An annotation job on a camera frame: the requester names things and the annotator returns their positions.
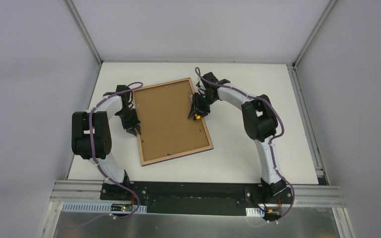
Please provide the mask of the black yellow screwdriver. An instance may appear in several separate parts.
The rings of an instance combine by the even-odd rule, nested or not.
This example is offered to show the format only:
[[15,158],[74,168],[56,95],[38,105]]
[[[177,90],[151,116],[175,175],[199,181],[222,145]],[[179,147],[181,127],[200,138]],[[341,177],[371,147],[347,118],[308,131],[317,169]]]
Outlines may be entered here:
[[200,111],[198,108],[198,100],[200,95],[198,93],[194,93],[191,97],[191,106],[190,106],[190,112],[188,114],[189,119],[197,120],[200,119]]

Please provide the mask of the blue wooden picture frame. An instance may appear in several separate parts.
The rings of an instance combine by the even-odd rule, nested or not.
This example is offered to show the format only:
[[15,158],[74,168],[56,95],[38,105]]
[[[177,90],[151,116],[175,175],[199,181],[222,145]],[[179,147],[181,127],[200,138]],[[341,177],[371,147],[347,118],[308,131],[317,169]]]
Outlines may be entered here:
[[189,118],[192,80],[144,86],[133,93],[140,120],[140,164],[148,166],[214,148],[204,119]]

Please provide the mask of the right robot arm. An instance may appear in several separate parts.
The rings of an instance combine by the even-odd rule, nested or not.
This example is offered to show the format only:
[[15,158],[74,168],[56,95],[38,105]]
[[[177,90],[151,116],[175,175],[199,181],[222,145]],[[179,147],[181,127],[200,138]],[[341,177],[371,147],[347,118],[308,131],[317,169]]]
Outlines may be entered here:
[[201,75],[195,69],[199,82],[198,91],[192,95],[188,117],[199,120],[210,114],[210,106],[216,101],[225,101],[242,113],[244,129],[247,136],[256,145],[260,163],[263,187],[262,198],[268,203],[280,199],[287,183],[279,171],[276,160],[274,139],[278,137],[276,129],[282,124],[272,107],[267,95],[253,96],[236,88],[227,79],[218,80],[212,72]]

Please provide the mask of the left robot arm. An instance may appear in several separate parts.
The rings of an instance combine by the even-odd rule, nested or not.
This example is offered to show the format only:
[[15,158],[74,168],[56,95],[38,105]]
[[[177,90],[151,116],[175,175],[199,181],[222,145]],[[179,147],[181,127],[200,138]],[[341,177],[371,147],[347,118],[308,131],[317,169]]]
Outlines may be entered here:
[[118,200],[131,196],[131,186],[125,169],[114,158],[109,121],[121,119],[122,128],[133,136],[141,134],[140,120],[133,104],[133,92],[142,82],[118,85],[114,92],[107,92],[100,102],[86,111],[75,112],[71,119],[71,148],[75,155],[91,162],[104,177],[106,184],[113,184],[113,195]]

